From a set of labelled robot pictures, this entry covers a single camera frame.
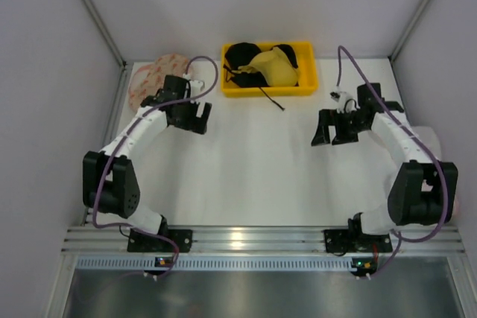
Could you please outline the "peach tulip print laundry bag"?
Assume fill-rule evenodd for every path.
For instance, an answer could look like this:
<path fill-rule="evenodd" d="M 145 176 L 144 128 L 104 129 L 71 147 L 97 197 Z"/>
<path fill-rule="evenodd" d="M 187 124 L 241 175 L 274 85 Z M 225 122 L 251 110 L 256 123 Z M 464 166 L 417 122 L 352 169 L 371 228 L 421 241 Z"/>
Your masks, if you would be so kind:
<path fill-rule="evenodd" d="M 183 75 L 189 61 L 182 54 L 172 53 L 139 67 L 133 74 L 127 91 L 127 102 L 132 113 L 137 112 L 144 99 L 157 96 L 163 88 L 169 90 L 179 86 L 179 91 L 184 93 L 186 84 Z"/>

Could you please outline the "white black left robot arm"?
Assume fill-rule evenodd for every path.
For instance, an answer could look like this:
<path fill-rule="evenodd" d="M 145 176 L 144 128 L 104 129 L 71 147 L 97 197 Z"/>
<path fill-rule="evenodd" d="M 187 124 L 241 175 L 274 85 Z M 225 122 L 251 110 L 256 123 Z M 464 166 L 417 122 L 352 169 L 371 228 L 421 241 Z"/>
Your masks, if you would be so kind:
<path fill-rule="evenodd" d="M 201 80 L 166 76 L 163 87 L 141 102 L 108 145 L 84 156 L 83 204 L 92 209 L 96 228 L 126 226 L 150 235 L 166 234 L 165 217 L 141 201 L 133 162 L 169 127 L 205 134 L 212 105 L 201 104 L 199 98 L 207 93 Z"/>

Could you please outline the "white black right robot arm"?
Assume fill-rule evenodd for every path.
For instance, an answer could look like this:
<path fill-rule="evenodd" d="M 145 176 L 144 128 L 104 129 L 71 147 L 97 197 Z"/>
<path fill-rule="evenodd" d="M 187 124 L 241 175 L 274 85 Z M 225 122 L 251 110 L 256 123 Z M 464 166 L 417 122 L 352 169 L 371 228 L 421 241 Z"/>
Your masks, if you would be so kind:
<path fill-rule="evenodd" d="M 318 113 L 318 128 L 311 145 L 340 145 L 358 141 L 370 131 L 384 144 L 397 167 L 385 186 L 385 202 L 361 212 L 354 219 L 366 235 L 383 235 L 400 226 L 448 223 L 454 209 L 458 169 L 442 162 L 411 128 L 404 109 L 381 96 L 381 86 L 372 83 L 357 88 L 357 95 L 336 89 L 331 92 L 334 109 Z"/>

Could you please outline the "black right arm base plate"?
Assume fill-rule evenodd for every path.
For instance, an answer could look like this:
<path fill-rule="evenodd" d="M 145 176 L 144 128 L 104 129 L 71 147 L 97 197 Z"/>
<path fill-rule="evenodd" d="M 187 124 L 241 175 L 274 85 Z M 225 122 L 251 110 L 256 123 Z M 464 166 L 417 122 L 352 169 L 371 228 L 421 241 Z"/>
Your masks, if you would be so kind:
<path fill-rule="evenodd" d="M 338 256 L 351 253 L 391 253 L 389 235 L 366 235 L 351 229 L 325 229 L 326 252 Z"/>

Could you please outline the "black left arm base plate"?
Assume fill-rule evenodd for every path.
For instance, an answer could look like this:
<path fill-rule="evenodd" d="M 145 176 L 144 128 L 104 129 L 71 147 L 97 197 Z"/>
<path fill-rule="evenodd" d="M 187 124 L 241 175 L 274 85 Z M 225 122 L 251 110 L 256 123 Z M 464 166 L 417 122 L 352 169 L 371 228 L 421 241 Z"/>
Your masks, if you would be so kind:
<path fill-rule="evenodd" d="M 193 231 L 190 229 L 169 229 L 168 238 L 176 243 L 180 253 L 189 252 L 192 247 Z M 169 242 L 132 230 L 129 234 L 127 251 L 140 253 L 173 252 L 174 247 Z"/>

